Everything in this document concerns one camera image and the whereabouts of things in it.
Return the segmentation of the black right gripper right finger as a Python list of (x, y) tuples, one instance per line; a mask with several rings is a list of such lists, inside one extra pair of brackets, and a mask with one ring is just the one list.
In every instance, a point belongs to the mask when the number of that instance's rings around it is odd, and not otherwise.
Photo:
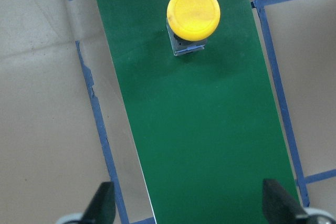
[(308, 214), (275, 179), (262, 182), (263, 214), (268, 223), (307, 223)]

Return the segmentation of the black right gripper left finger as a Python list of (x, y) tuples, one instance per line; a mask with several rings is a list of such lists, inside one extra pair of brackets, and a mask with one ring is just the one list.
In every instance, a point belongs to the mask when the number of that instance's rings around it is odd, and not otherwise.
[(83, 213), (80, 223), (114, 223), (115, 216), (114, 183), (103, 182)]

